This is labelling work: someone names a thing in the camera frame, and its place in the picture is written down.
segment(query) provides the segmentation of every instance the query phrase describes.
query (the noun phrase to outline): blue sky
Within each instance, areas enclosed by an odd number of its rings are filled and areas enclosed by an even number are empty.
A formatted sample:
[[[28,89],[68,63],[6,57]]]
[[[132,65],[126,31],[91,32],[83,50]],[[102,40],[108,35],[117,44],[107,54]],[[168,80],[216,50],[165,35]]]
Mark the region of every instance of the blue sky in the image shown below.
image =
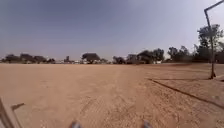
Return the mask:
[[[203,9],[218,0],[1,0],[0,56],[21,52],[79,59],[185,45],[193,50]],[[209,13],[224,28],[224,4]]]

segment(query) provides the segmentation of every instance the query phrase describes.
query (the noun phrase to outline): metal pole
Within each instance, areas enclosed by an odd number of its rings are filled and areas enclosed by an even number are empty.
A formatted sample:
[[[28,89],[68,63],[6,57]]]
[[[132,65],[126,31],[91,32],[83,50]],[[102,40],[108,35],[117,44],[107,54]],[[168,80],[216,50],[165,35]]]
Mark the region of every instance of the metal pole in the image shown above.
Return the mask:
[[[211,24],[210,24],[210,20],[209,20],[209,16],[208,16],[208,11],[211,10],[211,9],[213,9],[216,6],[220,5],[223,2],[224,2],[224,0],[221,0],[221,1],[217,2],[216,4],[214,4],[214,5],[206,8],[204,10],[205,16],[206,16],[206,20],[207,20],[207,23],[208,23],[209,36],[210,36],[210,42],[211,42],[211,48],[212,48],[212,55],[211,55],[212,69],[211,69],[211,77],[210,77],[210,79],[213,79],[214,77],[216,77],[216,75],[215,75],[215,71],[214,71],[214,67],[215,67],[215,54],[214,54],[213,34],[212,34],[212,28],[211,28]]]
[[[215,67],[215,63],[214,63],[214,44],[213,44],[213,36],[212,36],[212,28],[211,28],[211,24],[210,24],[210,20],[208,17],[208,12],[207,10],[205,10],[205,16],[206,16],[206,20],[208,23],[208,29],[209,29],[209,36],[210,36],[210,42],[211,42],[211,47],[212,47],[212,55],[211,55],[211,62],[212,62],[212,69],[211,69],[211,76],[210,79],[213,79],[215,77],[215,71],[214,71],[214,67]]]

